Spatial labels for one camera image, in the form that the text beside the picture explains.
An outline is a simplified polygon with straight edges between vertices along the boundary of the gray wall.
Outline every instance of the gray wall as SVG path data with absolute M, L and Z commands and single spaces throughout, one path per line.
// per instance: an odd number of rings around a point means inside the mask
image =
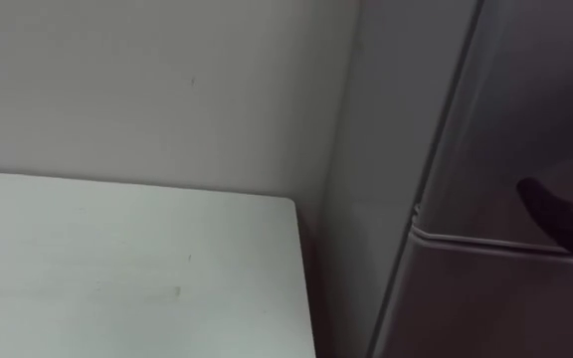
M 314 223 L 357 0 L 0 0 L 0 171 L 274 194 Z
M 362 3 L 319 248 L 338 357 L 366 353 L 475 3 Z

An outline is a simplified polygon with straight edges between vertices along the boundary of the refrigerator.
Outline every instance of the refrigerator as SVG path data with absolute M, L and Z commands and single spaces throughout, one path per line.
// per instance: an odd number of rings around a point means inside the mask
M 535 177 L 573 201 L 573 2 L 462 2 L 455 15 L 421 3 L 365 8 L 358 25 L 366 43 L 393 10 L 417 29 L 436 27 L 421 31 L 439 44 L 420 46 L 442 57 L 405 66 L 416 76 L 408 83 L 433 85 L 441 106 L 385 107 L 372 98 L 394 94 L 384 82 L 403 71 L 369 80 L 398 64 L 378 61 L 381 50 L 353 59 L 321 246 L 331 248 L 334 354 L 573 357 L 573 256 L 536 227 L 515 190 Z M 372 43 L 417 55 L 410 42 Z M 440 61 L 449 78 L 421 76 Z M 392 109 L 378 116 L 373 105 Z M 413 127 L 428 114 L 425 128 Z

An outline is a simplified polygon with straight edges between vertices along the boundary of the white table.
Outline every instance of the white table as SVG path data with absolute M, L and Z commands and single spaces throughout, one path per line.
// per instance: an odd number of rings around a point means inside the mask
M 292 201 L 0 174 L 0 357 L 314 357 Z

